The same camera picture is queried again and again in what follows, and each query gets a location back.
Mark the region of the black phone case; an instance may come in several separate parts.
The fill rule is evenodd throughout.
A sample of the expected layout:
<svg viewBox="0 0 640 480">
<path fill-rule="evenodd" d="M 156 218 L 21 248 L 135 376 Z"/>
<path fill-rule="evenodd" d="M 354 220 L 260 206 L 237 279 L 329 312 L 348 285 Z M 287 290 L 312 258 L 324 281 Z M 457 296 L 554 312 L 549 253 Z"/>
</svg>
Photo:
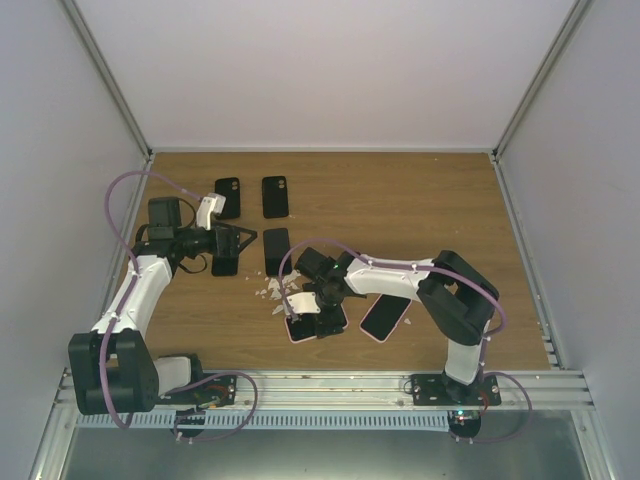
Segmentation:
<svg viewBox="0 0 640 480">
<path fill-rule="evenodd" d="M 214 192 L 225 197 L 223 210 L 217 215 L 220 220 L 234 220 L 241 215 L 241 183 L 237 177 L 215 180 Z"/>
</svg>

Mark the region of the pink case phone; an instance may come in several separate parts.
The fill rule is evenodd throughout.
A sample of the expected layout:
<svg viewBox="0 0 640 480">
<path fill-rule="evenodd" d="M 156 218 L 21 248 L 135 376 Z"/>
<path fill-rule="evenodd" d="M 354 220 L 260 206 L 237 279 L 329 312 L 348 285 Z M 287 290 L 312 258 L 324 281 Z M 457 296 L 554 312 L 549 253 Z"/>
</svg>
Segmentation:
<svg viewBox="0 0 640 480">
<path fill-rule="evenodd" d="M 300 315 L 296 320 L 287 316 L 285 327 L 289 340 L 294 344 L 316 338 L 315 316 L 313 314 Z"/>
<path fill-rule="evenodd" d="M 386 342 L 411 303 L 407 298 L 380 295 L 361 320 L 360 330 L 378 343 Z"/>
</svg>

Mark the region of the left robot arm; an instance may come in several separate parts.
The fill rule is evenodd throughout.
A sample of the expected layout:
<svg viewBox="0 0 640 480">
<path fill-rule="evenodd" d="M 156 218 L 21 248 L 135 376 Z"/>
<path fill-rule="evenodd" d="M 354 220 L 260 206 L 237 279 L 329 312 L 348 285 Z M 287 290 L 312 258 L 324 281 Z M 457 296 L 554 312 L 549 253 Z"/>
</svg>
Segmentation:
<svg viewBox="0 0 640 480">
<path fill-rule="evenodd" d="M 168 397 L 185 404 L 203 398 L 207 379 L 198 357 L 174 354 L 152 358 L 145 335 L 166 287 L 184 260 L 203 258 L 215 276 L 233 276 L 240 253 L 256 239 L 254 230 L 217 221 L 225 205 L 211 193 L 183 223 L 178 197 L 154 198 L 148 221 L 135 236 L 124 280 L 101 319 L 68 345 L 78 409 L 83 415 L 151 411 Z"/>
</svg>

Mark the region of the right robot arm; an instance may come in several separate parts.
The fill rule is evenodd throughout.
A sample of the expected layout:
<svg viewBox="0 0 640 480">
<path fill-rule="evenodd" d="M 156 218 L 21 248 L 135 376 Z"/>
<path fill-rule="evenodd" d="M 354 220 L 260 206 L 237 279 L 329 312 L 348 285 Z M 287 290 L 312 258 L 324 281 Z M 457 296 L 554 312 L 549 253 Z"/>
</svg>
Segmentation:
<svg viewBox="0 0 640 480">
<path fill-rule="evenodd" d="M 345 299 L 376 294 L 419 302 L 447 338 L 441 376 L 444 396 L 464 405 L 479 395 L 489 338 L 506 326 L 499 292 L 457 253 L 423 260 L 391 260 L 345 250 L 333 259 L 308 247 L 295 268 L 309 282 L 285 297 L 291 321 L 311 322 L 320 339 L 342 332 Z"/>
</svg>

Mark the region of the black phone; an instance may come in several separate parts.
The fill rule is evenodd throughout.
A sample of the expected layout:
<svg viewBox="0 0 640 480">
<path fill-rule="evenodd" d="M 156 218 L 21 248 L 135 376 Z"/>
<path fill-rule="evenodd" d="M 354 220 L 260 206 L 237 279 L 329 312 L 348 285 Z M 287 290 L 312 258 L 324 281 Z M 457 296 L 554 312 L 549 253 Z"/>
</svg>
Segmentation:
<svg viewBox="0 0 640 480">
<path fill-rule="evenodd" d="M 214 256 L 212 258 L 211 275 L 214 277 L 231 277 L 238 274 L 239 257 Z"/>
</svg>

